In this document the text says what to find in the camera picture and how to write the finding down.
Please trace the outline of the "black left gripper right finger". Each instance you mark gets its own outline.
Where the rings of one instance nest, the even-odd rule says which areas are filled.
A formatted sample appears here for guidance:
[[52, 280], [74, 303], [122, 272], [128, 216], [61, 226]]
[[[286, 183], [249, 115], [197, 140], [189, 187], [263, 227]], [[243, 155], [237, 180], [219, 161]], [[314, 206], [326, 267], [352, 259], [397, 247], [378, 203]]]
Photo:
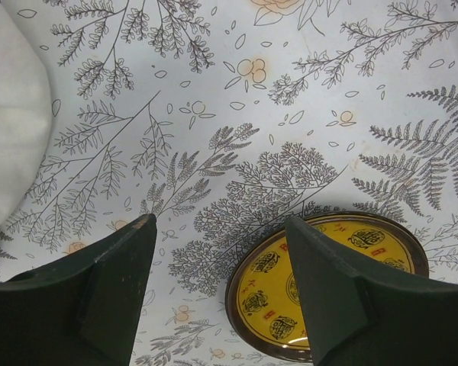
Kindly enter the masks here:
[[316, 365], [458, 365], [458, 284], [410, 274], [292, 217], [285, 236]]

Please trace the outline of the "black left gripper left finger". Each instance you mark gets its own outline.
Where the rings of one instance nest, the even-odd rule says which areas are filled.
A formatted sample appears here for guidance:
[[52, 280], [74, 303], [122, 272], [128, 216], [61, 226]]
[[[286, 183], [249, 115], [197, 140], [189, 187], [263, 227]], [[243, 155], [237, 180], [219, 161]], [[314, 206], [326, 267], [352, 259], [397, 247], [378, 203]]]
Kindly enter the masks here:
[[156, 245], [156, 217], [0, 282], [0, 365], [127, 365]]

